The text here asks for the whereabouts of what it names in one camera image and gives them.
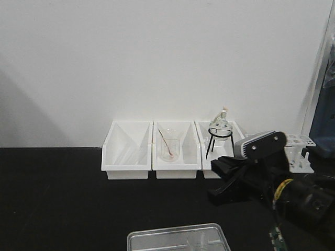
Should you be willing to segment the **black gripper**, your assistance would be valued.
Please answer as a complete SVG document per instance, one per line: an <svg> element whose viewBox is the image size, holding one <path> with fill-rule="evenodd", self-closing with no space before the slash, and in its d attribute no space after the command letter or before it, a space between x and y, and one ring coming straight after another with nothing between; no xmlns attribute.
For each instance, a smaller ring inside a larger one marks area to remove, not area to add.
<svg viewBox="0 0 335 251"><path fill-rule="evenodd" d="M210 161L211 170L222 179L219 188L207 191L215 206L251 201L245 183L250 186L253 198L267 209L283 209L296 201L296 180L289 171L289 162L283 149L266 152L256 149L245 159L221 156ZM244 174L238 171L246 164Z"/></svg>

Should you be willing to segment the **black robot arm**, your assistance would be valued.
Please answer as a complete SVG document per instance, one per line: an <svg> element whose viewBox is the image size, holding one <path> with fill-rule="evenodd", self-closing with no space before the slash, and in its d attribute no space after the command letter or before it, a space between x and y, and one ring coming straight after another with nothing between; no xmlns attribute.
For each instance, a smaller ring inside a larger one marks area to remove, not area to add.
<svg viewBox="0 0 335 251"><path fill-rule="evenodd" d="M223 181L208 191L215 205L254 200L270 210L279 227L287 220L334 247L334 192L313 178L294 176L283 150L258 159L222 156L211 170Z"/></svg>

